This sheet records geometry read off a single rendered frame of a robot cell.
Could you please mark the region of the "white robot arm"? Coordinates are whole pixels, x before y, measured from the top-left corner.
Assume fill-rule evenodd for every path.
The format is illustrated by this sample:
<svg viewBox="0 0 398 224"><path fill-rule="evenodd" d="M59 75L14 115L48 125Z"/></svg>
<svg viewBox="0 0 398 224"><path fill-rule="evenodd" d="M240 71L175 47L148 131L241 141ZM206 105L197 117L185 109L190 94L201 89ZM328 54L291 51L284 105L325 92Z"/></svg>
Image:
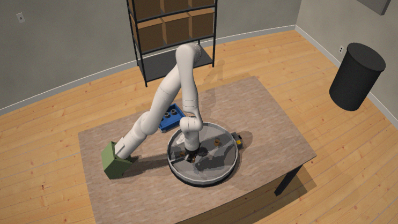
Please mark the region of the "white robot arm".
<svg viewBox="0 0 398 224"><path fill-rule="evenodd" d="M202 50L195 43L183 44L177 48L175 56L177 64L160 83L150 111L143 113L126 136L115 145L115 154L121 159L126 159L147 138L147 135L152 135L158 130L161 120L180 88L183 111L195 116L180 119L183 133L176 144L185 144L185 148L190 151L199 148L199 131L203 129L203 121L198 107L198 91L193 67L200 60Z"/></svg>

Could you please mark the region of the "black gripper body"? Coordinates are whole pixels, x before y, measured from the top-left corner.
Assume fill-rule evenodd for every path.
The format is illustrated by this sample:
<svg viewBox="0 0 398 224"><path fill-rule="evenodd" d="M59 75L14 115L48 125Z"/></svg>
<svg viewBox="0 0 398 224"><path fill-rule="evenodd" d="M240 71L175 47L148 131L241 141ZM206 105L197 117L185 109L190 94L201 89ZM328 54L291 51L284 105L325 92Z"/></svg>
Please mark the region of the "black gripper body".
<svg viewBox="0 0 398 224"><path fill-rule="evenodd" d="M199 146L199 148L200 148L200 146ZM188 156L192 156L192 154L198 152L199 148L196 149L196 150L194 150L194 151L187 150L186 148L185 148L185 150L186 150L187 154L189 154ZM186 154L186 155L187 155L187 154Z"/></svg>

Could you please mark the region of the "blue crate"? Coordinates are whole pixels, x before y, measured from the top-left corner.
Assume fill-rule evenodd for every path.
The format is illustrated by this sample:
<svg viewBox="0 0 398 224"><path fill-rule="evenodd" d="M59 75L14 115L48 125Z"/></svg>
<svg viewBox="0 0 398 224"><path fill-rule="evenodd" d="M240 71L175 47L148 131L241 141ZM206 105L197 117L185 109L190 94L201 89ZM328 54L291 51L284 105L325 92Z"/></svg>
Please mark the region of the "blue crate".
<svg viewBox="0 0 398 224"><path fill-rule="evenodd" d="M171 114L171 110L175 109L176 114L172 115ZM180 119L185 117L185 115L183 114L183 112L179 109L179 107L176 105L176 103L170 105L170 107L168 108L169 113L169 118L165 118L165 116L163 117L159 128L161 133L166 132L167 130L179 125L180 123Z"/></svg>

